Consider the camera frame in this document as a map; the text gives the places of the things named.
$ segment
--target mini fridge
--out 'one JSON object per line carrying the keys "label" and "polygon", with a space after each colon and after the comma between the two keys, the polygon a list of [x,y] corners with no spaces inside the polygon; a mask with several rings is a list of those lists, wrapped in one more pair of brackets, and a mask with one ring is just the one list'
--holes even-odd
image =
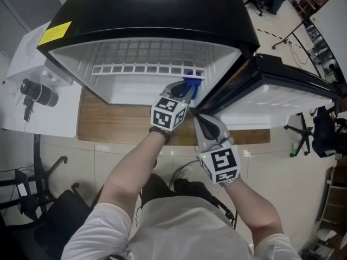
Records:
{"label": "mini fridge", "polygon": [[[289,113],[331,102],[335,93],[323,81],[316,88],[329,91],[315,98],[295,84],[280,89],[266,80],[253,84],[250,68],[258,47],[242,0],[67,0],[38,50],[107,104],[150,106],[168,84],[201,79],[191,107],[219,115],[229,129],[280,126]],[[299,107],[262,112],[264,106],[248,101],[250,95],[274,92],[290,97],[293,89],[292,95],[301,96]],[[250,113],[236,112],[244,103],[252,107]],[[254,122],[254,117],[266,118]]]}

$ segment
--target white fridge shelf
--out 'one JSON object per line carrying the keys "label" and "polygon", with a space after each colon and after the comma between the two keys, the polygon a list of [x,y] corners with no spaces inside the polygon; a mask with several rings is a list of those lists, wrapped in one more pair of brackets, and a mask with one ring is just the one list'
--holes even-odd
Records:
{"label": "white fridge shelf", "polygon": [[179,40],[130,39],[103,42],[92,76],[154,75],[205,79],[206,44]]}

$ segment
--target tile floor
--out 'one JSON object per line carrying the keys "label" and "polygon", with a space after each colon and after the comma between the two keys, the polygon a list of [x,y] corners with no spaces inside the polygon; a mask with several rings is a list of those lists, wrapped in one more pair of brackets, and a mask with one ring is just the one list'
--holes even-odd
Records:
{"label": "tile floor", "polygon": [[[312,125],[309,113],[305,113],[305,118],[308,125]],[[292,116],[289,124],[300,128],[299,117]],[[1,157],[5,159],[2,161],[2,170],[32,164],[33,137],[20,132],[0,131],[0,138],[4,140]],[[322,196],[325,171],[335,164],[333,157],[319,159],[315,153],[304,156],[302,151],[298,157],[290,158],[292,143],[296,146],[298,140],[299,136],[295,133],[275,128],[271,130],[270,144],[239,146],[242,178],[275,205],[284,230],[296,249],[300,249],[311,234]],[[82,197],[90,204],[112,168],[133,148],[133,145],[42,136],[41,158],[46,168],[51,167],[60,156],[68,157],[68,163],[60,166],[50,178],[52,193],[59,196],[73,183],[78,182]],[[169,182],[174,170],[195,159],[193,146],[165,146],[154,172]],[[210,182],[198,163],[192,165],[194,173],[191,180],[204,182],[213,195],[234,211],[225,191]],[[11,176],[10,173],[0,173],[0,179]],[[8,201],[12,191],[12,188],[5,189],[0,193],[2,202]],[[7,224],[29,222],[15,207],[8,210],[4,219]],[[252,243],[250,232],[240,219],[236,230],[247,242]],[[132,234],[135,231],[134,221]]]}

